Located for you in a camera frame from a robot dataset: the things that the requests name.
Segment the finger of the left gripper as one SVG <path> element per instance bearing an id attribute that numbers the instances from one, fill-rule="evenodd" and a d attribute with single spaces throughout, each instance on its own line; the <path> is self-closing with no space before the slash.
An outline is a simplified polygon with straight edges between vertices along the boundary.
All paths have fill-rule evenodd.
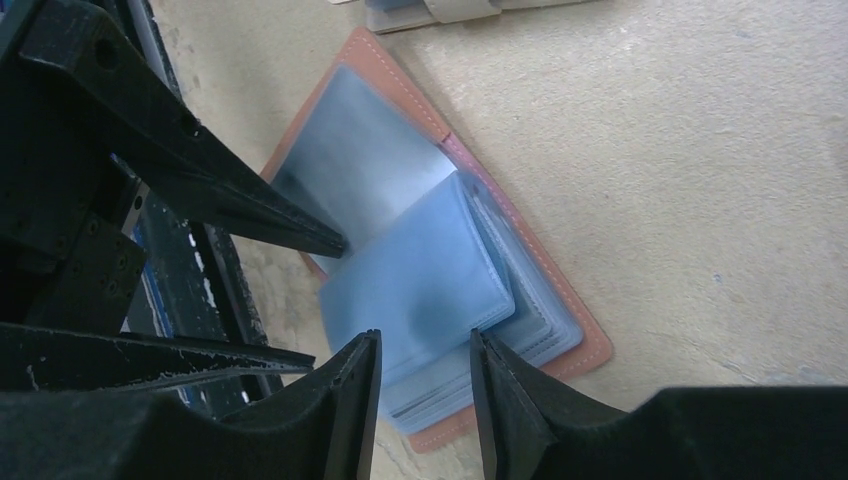
<path id="1" fill-rule="evenodd" d="M 151 391 L 238 375 L 309 373 L 315 358 L 261 345 L 1 325 L 1 389 Z"/>
<path id="2" fill-rule="evenodd" d="M 19 46 L 72 127 L 124 160 L 173 211 L 227 232 L 338 258 L 343 236 L 275 191 L 163 83 L 102 8 L 35 1 Z"/>

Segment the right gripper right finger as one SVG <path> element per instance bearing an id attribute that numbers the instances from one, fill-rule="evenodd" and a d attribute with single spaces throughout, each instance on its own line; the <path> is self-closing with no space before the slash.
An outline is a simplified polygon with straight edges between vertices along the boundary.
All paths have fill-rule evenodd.
<path id="1" fill-rule="evenodd" d="M 473 331 L 488 479 L 843 479 L 843 386 L 674 387 L 632 412 L 532 367 Z"/>

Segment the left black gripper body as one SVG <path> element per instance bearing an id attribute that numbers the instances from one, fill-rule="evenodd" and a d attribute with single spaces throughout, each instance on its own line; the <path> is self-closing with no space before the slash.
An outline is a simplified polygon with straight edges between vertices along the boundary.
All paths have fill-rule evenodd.
<path id="1" fill-rule="evenodd" d="M 103 148 L 2 135 L 2 322 L 121 329 L 146 260 L 122 231 L 135 185 Z"/>

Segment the brown card holder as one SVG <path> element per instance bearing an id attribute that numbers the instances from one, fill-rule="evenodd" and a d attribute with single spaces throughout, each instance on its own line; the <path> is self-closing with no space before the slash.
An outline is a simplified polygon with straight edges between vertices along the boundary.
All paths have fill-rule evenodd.
<path id="1" fill-rule="evenodd" d="M 355 29 L 262 170 L 344 240 L 305 254 L 339 350 L 382 334 L 379 412 L 417 453 L 476 425 L 470 334 L 565 382 L 608 336 L 486 168 L 365 28 Z"/>

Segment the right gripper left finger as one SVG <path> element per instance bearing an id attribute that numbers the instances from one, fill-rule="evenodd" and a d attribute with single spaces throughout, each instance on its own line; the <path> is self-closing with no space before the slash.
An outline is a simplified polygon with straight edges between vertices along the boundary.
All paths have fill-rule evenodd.
<path id="1" fill-rule="evenodd" d="M 5 479 L 366 479 L 381 336 L 356 335 L 312 373 L 220 419 L 153 393 L 1 398 Z"/>

